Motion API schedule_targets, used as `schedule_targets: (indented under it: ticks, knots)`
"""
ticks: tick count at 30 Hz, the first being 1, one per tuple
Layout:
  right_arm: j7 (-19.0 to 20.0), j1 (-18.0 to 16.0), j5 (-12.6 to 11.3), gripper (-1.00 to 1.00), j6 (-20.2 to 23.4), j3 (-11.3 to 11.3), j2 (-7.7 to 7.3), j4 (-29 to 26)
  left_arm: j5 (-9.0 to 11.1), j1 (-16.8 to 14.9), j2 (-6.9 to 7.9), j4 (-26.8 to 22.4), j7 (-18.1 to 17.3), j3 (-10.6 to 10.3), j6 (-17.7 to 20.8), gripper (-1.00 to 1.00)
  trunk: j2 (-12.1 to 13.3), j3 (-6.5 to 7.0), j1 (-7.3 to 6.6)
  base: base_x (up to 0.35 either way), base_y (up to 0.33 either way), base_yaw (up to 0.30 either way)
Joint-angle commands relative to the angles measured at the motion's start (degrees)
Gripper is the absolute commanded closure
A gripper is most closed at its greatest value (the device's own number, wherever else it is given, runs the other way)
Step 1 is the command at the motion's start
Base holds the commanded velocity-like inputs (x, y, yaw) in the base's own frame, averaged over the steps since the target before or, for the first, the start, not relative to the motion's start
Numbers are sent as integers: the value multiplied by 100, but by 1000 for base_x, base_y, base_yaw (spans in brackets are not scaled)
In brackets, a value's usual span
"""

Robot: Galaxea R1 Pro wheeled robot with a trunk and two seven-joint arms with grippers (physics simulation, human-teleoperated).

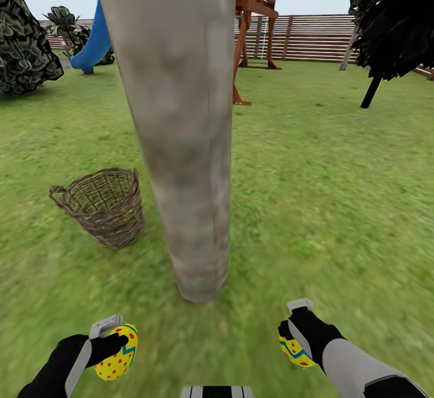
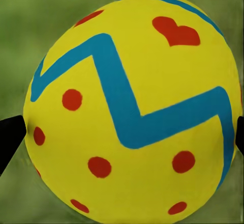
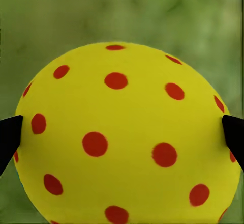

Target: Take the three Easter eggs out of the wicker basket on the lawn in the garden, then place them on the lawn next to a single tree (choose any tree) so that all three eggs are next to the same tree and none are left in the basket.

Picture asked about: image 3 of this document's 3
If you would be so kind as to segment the easter egg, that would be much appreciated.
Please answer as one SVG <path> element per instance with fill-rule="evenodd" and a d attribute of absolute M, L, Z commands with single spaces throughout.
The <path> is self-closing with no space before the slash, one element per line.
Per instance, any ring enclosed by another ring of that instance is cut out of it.
<path fill-rule="evenodd" d="M 69 51 L 32 79 L 18 115 L 16 172 L 50 224 L 218 224 L 237 191 L 227 106 L 164 51 Z"/>

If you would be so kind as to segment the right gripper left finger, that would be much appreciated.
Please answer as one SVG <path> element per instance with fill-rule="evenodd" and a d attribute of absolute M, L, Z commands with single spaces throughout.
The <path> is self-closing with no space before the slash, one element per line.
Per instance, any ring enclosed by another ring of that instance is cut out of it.
<path fill-rule="evenodd" d="M 0 176 L 20 145 L 23 116 L 0 121 Z"/>

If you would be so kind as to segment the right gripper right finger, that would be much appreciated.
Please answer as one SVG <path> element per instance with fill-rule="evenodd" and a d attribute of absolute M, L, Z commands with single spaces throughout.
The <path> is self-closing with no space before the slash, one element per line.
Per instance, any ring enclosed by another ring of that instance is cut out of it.
<path fill-rule="evenodd" d="M 224 115 L 226 144 L 244 171 L 244 119 Z"/>

